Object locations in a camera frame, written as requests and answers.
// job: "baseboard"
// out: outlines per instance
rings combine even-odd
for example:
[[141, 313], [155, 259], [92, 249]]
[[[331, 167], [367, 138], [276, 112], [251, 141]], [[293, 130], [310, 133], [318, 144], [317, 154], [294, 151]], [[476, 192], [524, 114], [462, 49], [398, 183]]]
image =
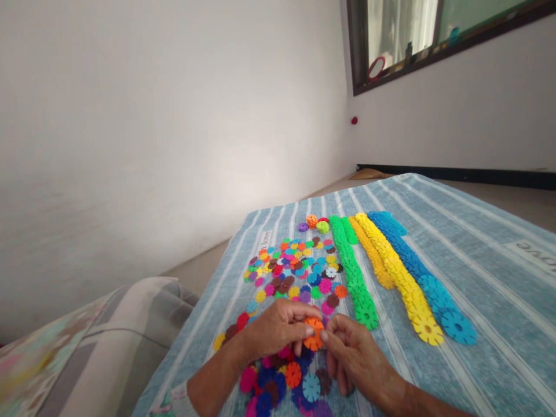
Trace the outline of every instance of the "baseboard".
[[556, 173], [552, 172], [357, 164], [357, 171], [363, 168], [372, 168], [386, 174], [416, 173], [434, 180], [481, 182], [483, 184], [556, 190]]

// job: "colorful fabric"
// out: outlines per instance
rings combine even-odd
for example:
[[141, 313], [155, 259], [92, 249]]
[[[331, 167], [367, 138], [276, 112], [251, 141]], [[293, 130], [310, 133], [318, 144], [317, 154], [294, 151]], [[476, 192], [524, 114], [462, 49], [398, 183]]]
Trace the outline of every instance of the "colorful fabric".
[[[171, 390], [214, 354], [213, 342], [226, 323], [254, 299], [259, 288], [245, 283], [243, 275], [266, 231], [272, 231], [269, 246], [280, 247], [284, 238], [306, 242], [319, 234], [298, 230], [310, 214], [351, 217], [384, 210], [407, 230], [405, 242], [477, 330], [473, 346], [450, 337], [441, 346], [423, 343], [399, 294], [378, 283], [365, 249], [354, 245], [380, 317], [372, 334], [393, 367], [406, 380], [476, 415], [556, 414], [556, 235], [446, 185], [404, 174], [249, 214], [133, 415], [160, 409]], [[321, 235], [323, 241], [330, 237]], [[335, 280], [345, 286], [345, 273]], [[258, 314], [272, 300], [265, 300]], [[336, 310], [355, 318], [350, 295]], [[315, 360], [323, 366], [322, 355]], [[302, 384], [286, 393], [273, 414], [299, 415], [292, 396], [305, 400]], [[235, 388], [221, 415], [244, 415], [247, 400]], [[326, 400], [335, 416], [377, 414], [358, 393], [342, 398], [336, 382]]]
[[4, 347], [0, 383], [15, 374], [14, 358], [29, 369], [44, 352], [47, 366], [0, 415], [130, 415], [197, 300], [175, 278], [147, 278]]

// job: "finger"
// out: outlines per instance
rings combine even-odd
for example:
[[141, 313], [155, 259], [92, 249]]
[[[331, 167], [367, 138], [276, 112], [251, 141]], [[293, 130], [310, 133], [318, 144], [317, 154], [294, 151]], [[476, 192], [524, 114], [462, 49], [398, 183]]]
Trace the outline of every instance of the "finger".
[[355, 388], [355, 385], [353, 384], [352, 380], [346, 375], [346, 379], [347, 379], [347, 392], [348, 394], [351, 394], [353, 392], [353, 389]]
[[321, 330], [320, 339], [323, 341], [328, 351], [331, 352], [339, 362], [343, 362], [347, 359], [348, 349], [338, 336], [327, 330]]
[[318, 309], [300, 301], [287, 301], [282, 303], [282, 305], [285, 306], [288, 320], [302, 321], [307, 317], [317, 317], [319, 320], [323, 319]]
[[338, 364], [338, 388], [340, 389], [340, 394], [345, 397], [348, 393], [348, 380], [346, 377], [346, 372], [343, 370], [341, 363]]
[[301, 356], [301, 348], [303, 347], [303, 341], [296, 341], [294, 343], [294, 353], [297, 357]]
[[328, 375], [332, 379], [336, 379], [336, 372], [338, 371], [338, 361], [330, 350], [326, 350], [326, 365], [328, 368]]
[[305, 323], [294, 323], [286, 325], [286, 342], [294, 343], [303, 341], [314, 334], [314, 329]]
[[350, 334], [355, 328], [357, 328], [357, 325], [358, 323], [356, 321], [353, 321], [344, 314], [336, 314], [326, 325], [326, 330], [332, 333], [342, 331]]

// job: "window frame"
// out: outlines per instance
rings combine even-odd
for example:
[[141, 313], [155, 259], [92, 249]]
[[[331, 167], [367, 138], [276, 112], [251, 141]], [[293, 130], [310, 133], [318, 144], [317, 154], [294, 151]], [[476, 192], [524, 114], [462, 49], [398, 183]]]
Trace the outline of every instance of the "window frame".
[[352, 64], [353, 96], [365, 93], [406, 74], [410, 74], [428, 65], [434, 64], [475, 45], [503, 35], [513, 29], [534, 22], [556, 12], [556, 0], [530, 0], [492, 19], [471, 27], [458, 36], [454, 45], [448, 46], [448, 40], [438, 42], [440, 36], [440, 21], [444, 0], [438, 0], [436, 19], [434, 21], [433, 45], [428, 48], [428, 55], [420, 60], [421, 51], [412, 55], [408, 66], [404, 62], [395, 63], [382, 71], [379, 79], [369, 82], [367, 79], [369, 47], [368, 47], [368, 2], [367, 0], [347, 0], [347, 26], [349, 33], [349, 48]]

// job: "window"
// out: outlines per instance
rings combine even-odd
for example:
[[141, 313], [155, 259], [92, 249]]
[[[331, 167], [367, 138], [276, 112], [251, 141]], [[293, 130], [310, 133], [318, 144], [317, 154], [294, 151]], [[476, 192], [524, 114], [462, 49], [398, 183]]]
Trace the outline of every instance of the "window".
[[555, 0], [347, 0], [354, 96], [556, 12]]

